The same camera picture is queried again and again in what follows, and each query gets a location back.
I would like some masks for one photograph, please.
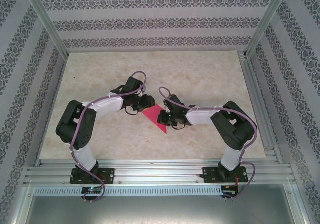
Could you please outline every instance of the black mounting plate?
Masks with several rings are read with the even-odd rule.
[[[200,177],[203,178],[205,183],[230,183],[236,182],[234,181],[226,181],[220,174],[218,167],[203,167],[202,168],[203,174],[200,174]],[[248,182],[248,175],[246,167],[238,167],[235,172],[234,176],[238,177],[239,183],[247,183]]]
[[[78,172],[77,168],[72,169],[71,177],[70,177],[71,184],[100,184],[98,179],[95,179],[93,182],[88,182],[86,180],[81,180],[81,179],[75,178],[77,172]],[[114,168],[99,168],[97,176],[99,178],[101,178],[105,184],[113,184],[114,179],[115,179],[115,169]]]

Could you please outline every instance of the black servo bracket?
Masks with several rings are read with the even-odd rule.
[[[79,168],[73,168],[70,177],[71,184],[100,184],[98,179],[86,178],[81,175],[82,170]],[[113,184],[115,179],[115,169],[114,168],[98,168],[97,173],[95,173],[99,178],[103,180],[105,184]]]
[[[236,103],[232,101],[229,101],[223,107],[247,115]],[[211,120],[225,143],[235,150],[241,150],[245,143],[255,134],[255,130],[251,123],[246,118],[236,113],[229,113],[222,110],[213,114]]]
[[[129,77],[125,85],[121,85],[118,88],[111,90],[111,93],[116,93],[116,94],[130,93],[134,90],[137,90],[142,85],[143,85],[142,81],[133,77]],[[147,108],[151,108],[155,106],[156,105],[155,99],[151,95],[143,94],[143,92],[145,91],[144,89],[141,90],[139,94],[122,96],[122,99],[124,102],[122,104],[121,109],[123,108],[126,109],[128,106],[130,106],[133,108],[134,111],[137,111],[137,113],[135,114],[138,114],[139,112],[142,112]]]
[[[234,170],[232,177],[228,178],[228,180],[221,176],[218,167],[203,167],[200,177],[203,178],[205,183],[230,183],[236,182],[236,178],[238,178],[239,183],[248,182],[246,167],[237,167]]]
[[[71,143],[78,125],[75,119],[80,118],[84,108],[83,104],[76,100],[72,100],[66,107],[55,130],[55,133],[60,136],[63,142]],[[74,148],[76,150],[83,148],[90,141],[96,116],[97,112],[91,108],[87,109],[84,113],[82,123],[74,143]]]

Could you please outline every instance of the beige tabletop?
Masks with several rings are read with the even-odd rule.
[[[55,132],[71,100],[105,96],[137,70],[147,74],[146,93],[162,107],[158,88],[165,86],[186,105],[219,106],[234,101],[255,120],[236,51],[71,53],[40,158],[72,158],[68,145]],[[221,158],[226,147],[214,125],[168,127],[165,134],[144,114],[130,116],[124,110],[97,120],[89,144],[98,159]],[[245,157],[265,157],[260,135]]]

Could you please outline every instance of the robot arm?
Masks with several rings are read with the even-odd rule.
[[[167,99],[184,106],[174,94],[170,95]],[[228,179],[228,177],[231,178],[233,171],[240,165],[243,148],[245,144],[253,138],[255,130],[251,123],[243,116],[222,111],[219,110],[219,108],[232,109],[244,115],[246,115],[246,113],[231,101],[215,109],[205,109],[194,105],[189,106],[189,108],[191,108],[189,109],[177,106],[169,100],[164,101],[167,109],[161,111],[158,116],[158,122],[174,128],[178,126],[178,124],[184,126],[214,124],[227,144],[224,155],[219,163],[219,173],[225,179]]]
[[[142,84],[143,83],[140,80],[130,77],[125,85],[121,85],[108,94],[110,98],[102,99],[93,104],[92,102],[78,102],[76,100],[73,100],[68,104],[61,120],[58,123],[56,133],[60,136],[63,142],[69,144],[72,142],[75,135],[78,124],[77,120],[80,118],[81,113],[88,104],[92,104],[84,113],[79,132],[73,146],[73,153],[79,162],[77,163],[77,168],[79,165],[82,165],[94,174],[98,171],[99,164],[88,145],[97,119],[108,113],[126,109],[128,106],[132,107],[137,113],[142,112],[146,108],[155,106],[156,103],[154,98],[150,95],[143,94],[143,89],[138,91],[138,93],[131,95],[112,97],[117,94],[121,95],[137,90],[142,86]],[[91,181],[94,179],[94,177],[90,176],[82,169],[79,168],[78,171],[80,172],[81,179],[87,178]]]

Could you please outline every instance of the aluminum frame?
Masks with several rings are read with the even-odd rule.
[[[303,204],[296,179],[290,164],[285,164],[268,119],[257,81],[244,53],[239,52],[243,75],[259,125],[266,158],[243,159],[256,166],[252,185],[283,184],[287,200],[296,224],[309,224],[307,211]],[[220,159],[210,160],[98,160],[100,167],[116,169],[114,184],[110,187],[143,188],[145,186],[163,187],[207,187],[200,178],[202,167],[217,166]],[[33,196],[37,187],[82,187],[88,185],[70,184],[70,174],[75,163],[73,160],[38,160],[36,167],[28,167],[22,193],[13,215],[12,224],[26,223]],[[253,168],[245,165],[250,178]],[[212,185],[234,183],[214,183]]]
[[[250,57],[255,51],[255,47],[259,43],[263,33],[265,32],[267,26],[269,25],[272,17],[276,13],[277,8],[281,4],[282,0],[271,0],[266,12],[264,13],[255,33],[253,34],[250,43],[246,49],[246,58]]]
[[[29,0],[32,4],[33,8],[35,9],[37,15],[39,16],[41,22],[43,23],[44,27],[47,29],[51,39],[53,40],[54,44],[56,45],[57,49],[59,50],[61,56],[66,61],[69,56],[69,52],[66,48],[65,43],[63,42],[62,38],[60,37],[54,23],[52,22],[49,14],[45,10],[44,5],[42,4],[41,0]]]

